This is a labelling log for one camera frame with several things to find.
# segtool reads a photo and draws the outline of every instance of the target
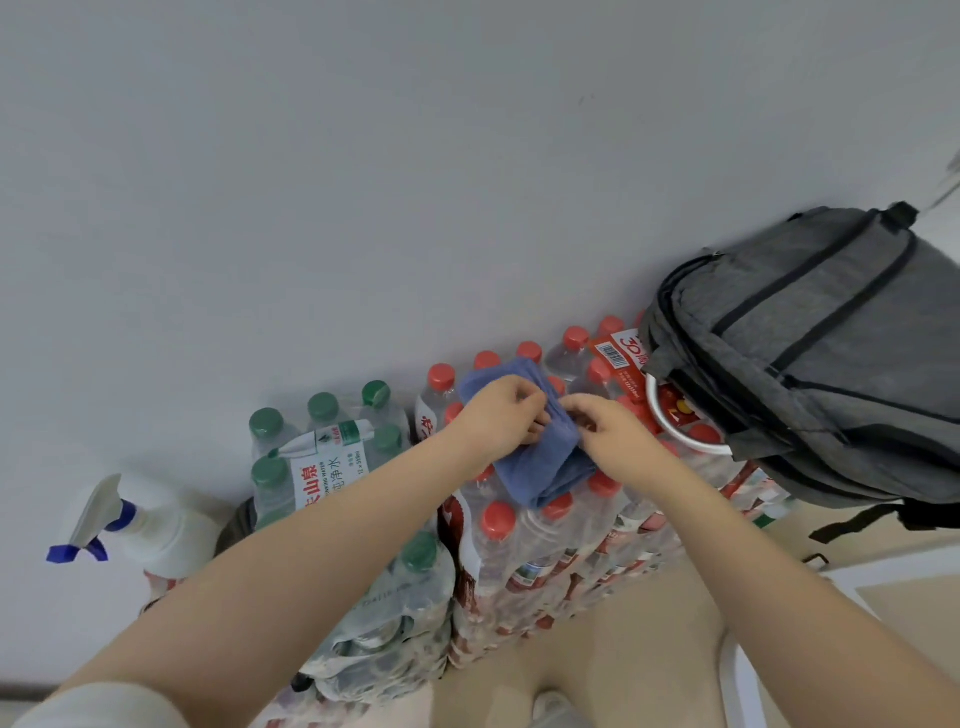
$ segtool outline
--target red bottle cap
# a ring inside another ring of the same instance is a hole
[[[453,402],[444,412],[444,425],[449,425],[457,419],[457,415],[464,411],[464,404],[459,401]]]
[[[597,471],[587,481],[590,490],[599,497],[615,496],[620,490],[620,484],[606,473]]]
[[[457,373],[449,364],[434,364],[430,371],[426,373],[427,383],[438,392],[445,392],[453,388],[453,383],[457,380]]]
[[[600,338],[601,336],[612,336],[615,333],[619,333],[626,327],[626,324],[623,323],[623,319],[617,316],[605,316],[604,320],[600,322],[600,326],[597,327],[597,338]]]
[[[590,332],[583,327],[570,327],[564,332],[564,346],[572,352],[582,351],[590,340]]]
[[[543,359],[543,349],[536,341],[524,341],[516,348],[516,355],[526,356],[532,359],[534,364],[540,364],[540,360]]]
[[[474,369],[489,369],[500,364],[500,354],[497,352],[480,352],[473,357]]]
[[[486,470],[484,470],[482,473],[480,473],[473,479],[476,480],[478,483],[482,483],[484,480],[487,480],[494,473],[496,473],[496,468],[493,467],[493,464],[490,464],[487,466]]]
[[[560,379],[558,376],[550,375],[546,378],[546,380],[553,385],[553,389],[557,393],[557,397],[562,397],[566,394],[566,382]]]
[[[612,376],[613,370],[610,368],[610,364],[607,363],[606,359],[597,357],[591,361],[590,365],[587,367],[587,379],[592,381],[594,384],[600,384],[603,386],[610,381]]]
[[[710,425],[694,425],[686,434],[694,440],[709,443],[710,445],[720,445],[723,443],[723,437]]]
[[[550,521],[559,521],[570,512],[573,507],[573,496],[570,493],[564,493],[560,497],[555,497],[549,503],[544,505],[540,512]]]
[[[510,503],[496,500],[483,512],[480,517],[480,528],[491,541],[503,541],[514,532],[516,513]]]

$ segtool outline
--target barcode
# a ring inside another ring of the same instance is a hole
[[[610,362],[614,369],[626,369],[630,366],[627,357],[620,353],[617,348],[609,342],[597,344],[597,350],[604,355],[604,358]]]

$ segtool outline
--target blue towel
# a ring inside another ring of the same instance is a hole
[[[460,384],[461,399],[469,402],[481,389],[506,375],[530,379],[546,393],[546,411],[551,422],[536,445],[521,446],[493,465],[517,503],[527,508],[541,508],[596,473],[597,468],[578,447],[577,425],[560,407],[553,386],[530,359],[518,356],[506,364],[470,372]]]

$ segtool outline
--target blue spray nozzle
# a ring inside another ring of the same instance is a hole
[[[92,553],[93,558],[97,561],[107,561],[109,558],[107,556],[107,549],[100,539],[94,539],[84,546],[84,549]],[[70,544],[50,546],[50,550],[47,551],[47,561],[51,564],[72,564],[77,560],[78,554],[80,554],[79,546],[72,546]]]

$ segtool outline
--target green bottle cap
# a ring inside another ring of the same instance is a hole
[[[272,407],[258,409],[250,415],[250,432],[257,440],[276,437],[283,429],[283,415]]]
[[[396,425],[383,425],[373,431],[373,446],[388,454],[400,452],[400,428]]]
[[[373,409],[383,409],[390,402],[390,385],[385,381],[374,379],[364,385],[363,403]]]
[[[410,571],[430,571],[437,561],[437,539],[433,534],[421,531],[403,547],[400,559]]]
[[[311,420],[319,423],[333,422],[333,418],[340,412],[340,403],[329,392],[321,392],[310,398],[306,410],[310,413]]]
[[[264,455],[253,463],[250,476],[253,480],[253,485],[257,488],[272,490],[283,485],[289,472],[290,466],[287,465],[287,461],[282,457]]]

